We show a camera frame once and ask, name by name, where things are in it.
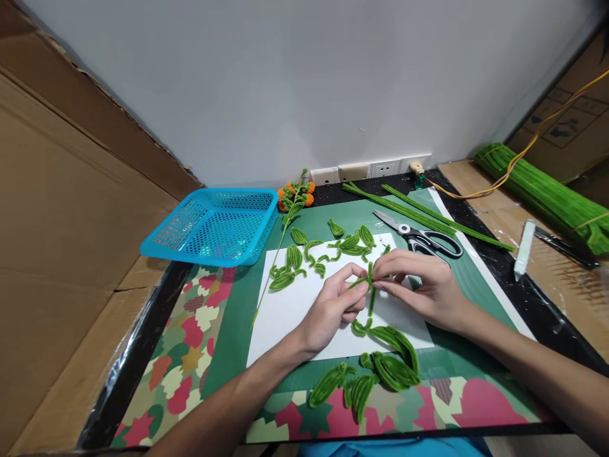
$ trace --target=green cutting mat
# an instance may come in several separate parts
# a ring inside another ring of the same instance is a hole
[[[427,189],[411,192],[409,197],[434,211],[438,211]],[[393,196],[387,198],[401,202]],[[390,227],[380,224],[379,219],[372,214],[373,210],[379,208],[381,207],[374,202],[360,200],[304,209],[292,223],[292,226],[301,229],[309,239],[324,240],[333,239],[327,225],[330,217],[344,227],[347,234],[353,233],[362,224],[365,224],[373,234],[393,232]],[[386,208],[381,209],[396,221],[408,223],[417,229],[427,228],[394,211]],[[233,289],[222,318],[214,357],[201,392],[201,398],[203,399],[243,371],[246,366],[252,335],[250,326],[256,311],[259,288],[261,287],[265,253],[268,250],[277,249],[282,233],[280,219],[281,217],[277,219],[258,262],[251,267],[240,267],[237,271]],[[396,241],[395,246],[407,248],[405,240],[396,233],[393,233],[393,238]],[[292,243],[291,237],[286,234],[281,247],[286,248]],[[450,263],[457,283],[466,297],[504,324],[516,328],[467,253],[464,253],[458,260],[446,260]],[[450,378],[453,376],[462,376],[465,379],[484,378],[485,374],[504,373],[506,371],[493,357],[464,338],[429,324],[428,328],[435,347],[417,351],[422,379]],[[358,365],[358,357],[307,362],[294,370],[277,387],[276,392],[312,389],[330,368],[341,361],[347,362],[348,365],[356,367],[363,373],[363,369]]]

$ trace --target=left hand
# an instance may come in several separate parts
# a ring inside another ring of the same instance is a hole
[[[317,300],[292,332],[308,359],[332,341],[341,321],[353,322],[366,306],[368,282],[363,281],[348,289],[351,283],[345,281],[352,275],[367,277],[368,271],[351,262],[326,279]]]

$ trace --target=electrical outlet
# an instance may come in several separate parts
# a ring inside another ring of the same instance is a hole
[[[359,181],[368,177],[370,162],[340,165],[338,171],[342,182]]]
[[[311,170],[311,181],[313,181],[316,186],[339,183],[341,179],[339,177],[338,167]]]
[[[370,165],[370,177],[381,178],[383,176],[397,175],[399,170],[399,159],[386,162],[375,162]]]
[[[426,152],[424,154],[419,154],[417,156],[404,157],[400,161],[399,174],[403,175],[404,173],[408,173],[408,172],[412,171],[410,169],[411,162],[421,162],[421,165],[423,166],[423,170],[426,170],[427,165],[429,164],[430,160],[431,160],[431,152]]]

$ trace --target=forearm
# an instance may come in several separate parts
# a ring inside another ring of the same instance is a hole
[[[148,452],[150,456],[230,455],[275,387],[308,356],[293,334],[205,399]]]
[[[462,335],[503,363],[596,452],[609,451],[609,380],[476,312]]]

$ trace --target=white wall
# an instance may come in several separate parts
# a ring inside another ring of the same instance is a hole
[[[503,140],[600,0],[22,0],[209,186]]]

